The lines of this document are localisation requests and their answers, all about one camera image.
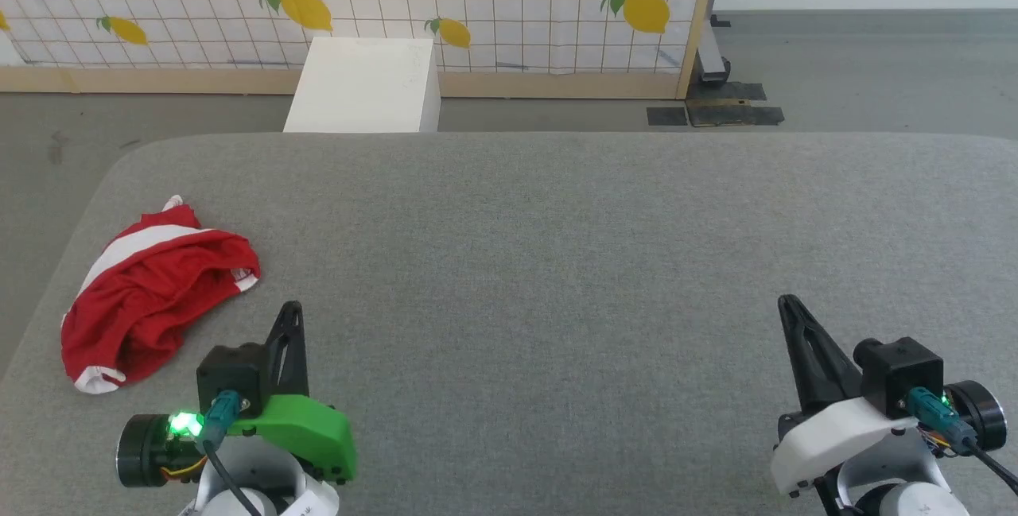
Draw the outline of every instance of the gray tablecloth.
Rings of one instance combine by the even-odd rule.
[[[303,303],[310,391],[349,415],[345,514],[818,514],[769,478],[796,407],[776,300],[850,351],[910,335],[1018,410],[1018,146],[881,134],[196,136],[118,162],[0,386],[0,513],[175,514],[125,490],[134,413],[196,405],[216,343]],[[114,234],[182,194],[264,278],[152,378],[76,393],[59,326]],[[998,455],[1018,467],[1018,447]],[[944,462],[974,514],[1018,500]]]

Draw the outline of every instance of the gray floor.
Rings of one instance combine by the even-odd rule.
[[[956,132],[1018,139],[1018,23],[975,15],[732,16],[732,80],[760,81],[786,131]],[[445,100],[448,131],[635,132],[648,104]],[[0,95],[0,371],[93,190],[143,144],[282,129],[289,97]],[[162,205],[153,205],[156,209]],[[59,324],[53,324],[54,335]]]

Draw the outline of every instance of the white cube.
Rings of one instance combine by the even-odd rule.
[[[432,39],[315,38],[283,132],[437,132]]]

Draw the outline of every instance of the lemon print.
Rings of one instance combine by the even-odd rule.
[[[461,46],[463,49],[470,48],[470,32],[466,24],[459,20],[443,19],[436,16],[435,19],[425,20],[425,30],[431,27],[433,34],[440,34],[445,42],[451,46]]]
[[[622,16],[625,16],[626,22],[633,30],[644,34],[665,33],[665,24],[670,16],[668,2],[665,0],[601,0],[601,9],[605,8],[606,3],[615,15],[622,9]]]
[[[96,20],[96,27],[102,26],[103,30],[112,31],[117,35],[118,38],[123,39],[129,44],[134,44],[137,46],[149,45],[149,39],[145,37],[145,31],[138,27],[133,20],[120,19],[119,16],[102,16]]]
[[[279,12],[279,6],[283,5],[283,11],[295,23],[308,30],[332,31],[332,13],[322,0],[265,0],[269,6]],[[262,5],[262,0],[258,0],[258,5]]]

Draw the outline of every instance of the green led light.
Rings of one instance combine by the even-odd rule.
[[[178,437],[197,437],[204,421],[200,414],[181,411],[170,415],[170,433]]]

